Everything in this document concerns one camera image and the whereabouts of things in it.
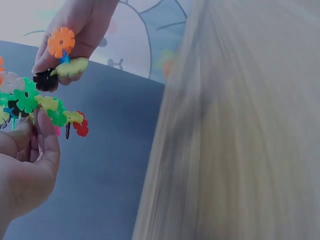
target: hand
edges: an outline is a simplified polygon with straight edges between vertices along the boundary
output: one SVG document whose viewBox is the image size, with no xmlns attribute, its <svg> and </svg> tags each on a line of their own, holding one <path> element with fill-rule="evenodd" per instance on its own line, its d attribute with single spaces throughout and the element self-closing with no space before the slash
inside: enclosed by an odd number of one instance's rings
<svg viewBox="0 0 320 240">
<path fill-rule="evenodd" d="M 51 33 L 60 27 L 67 27 L 75 34 L 75 47 L 70 58 L 89 58 L 107 32 L 118 2 L 119 0 L 66 0 L 44 34 L 32 72 L 42 73 L 60 64 L 58 59 L 49 54 L 47 46 Z M 59 82 L 69 85 L 80 77 L 81 74 L 64 77 Z"/>
<path fill-rule="evenodd" d="M 0 239 L 13 219 L 39 207 L 54 189 L 60 147 L 43 108 L 20 121 L 11 132 L 0 131 Z"/>
</svg>

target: white snowflake piece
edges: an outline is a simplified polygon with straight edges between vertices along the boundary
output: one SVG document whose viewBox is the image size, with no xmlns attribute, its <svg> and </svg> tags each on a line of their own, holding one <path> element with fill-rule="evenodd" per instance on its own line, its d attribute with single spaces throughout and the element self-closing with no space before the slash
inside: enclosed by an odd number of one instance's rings
<svg viewBox="0 0 320 240">
<path fill-rule="evenodd" d="M 0 72 L 0 78 L 2 78 L 2 84 L 0 91 L 6 94 L 13 94 L 15 89 L 24 91 L 26 89 L 25 80 L 19 77 L 18 74 L 14 72 Z"/>
</svg>

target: gray table surface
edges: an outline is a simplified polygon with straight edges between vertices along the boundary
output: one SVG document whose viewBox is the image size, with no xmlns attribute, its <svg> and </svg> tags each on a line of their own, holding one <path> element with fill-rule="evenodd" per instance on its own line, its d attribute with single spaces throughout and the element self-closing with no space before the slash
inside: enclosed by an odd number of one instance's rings
<svg viewBox="0 0 320 240">
<path fill-rule="evenodd" d="M 5 70 L 31 77 L 37 49 L 0 41 Z M 89 135 L 64 138 L 53 194 L 12 222 L 5 240 L 130 240 L 164 86 L 90 62 L 82 79 L 49 96 L 82 111 Z"/>
</svg>

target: wooden surface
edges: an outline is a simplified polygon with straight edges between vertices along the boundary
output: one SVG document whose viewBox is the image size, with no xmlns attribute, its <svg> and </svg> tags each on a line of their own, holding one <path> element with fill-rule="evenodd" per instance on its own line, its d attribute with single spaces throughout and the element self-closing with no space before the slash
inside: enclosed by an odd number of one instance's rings
<svg viewBox="0 0 320 240">
<path fill-rule="evenodd" d="M 319 7 L 196 1 L 133 240 L 319 239 Z"/>
</svg>

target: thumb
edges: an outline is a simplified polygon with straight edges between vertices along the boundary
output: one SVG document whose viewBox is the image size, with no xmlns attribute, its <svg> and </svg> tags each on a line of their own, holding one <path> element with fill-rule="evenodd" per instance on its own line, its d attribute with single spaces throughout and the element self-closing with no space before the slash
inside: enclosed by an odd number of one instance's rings
<svg viewBox="0 0 320 240">
<path fill-rule="evenodd" d="M 14 131 L 0 132 L 0 153 L 16 158 L 18 152 L 25 149 L 32 137 L 32 124 L 30 118 L 20 122 Z"/>
<path fill-rule="evenodd" d="M 49 170 L 48 174 L 56 176 L 61 153 L 55 127 L 42 107 L 34 112 L 34 121 L 38 137 L 41 138 L 38 142 L 39 150 L 43 151 L 42 159 L 37 160 L 35 164 L 44 170 Z"/>
</svg>

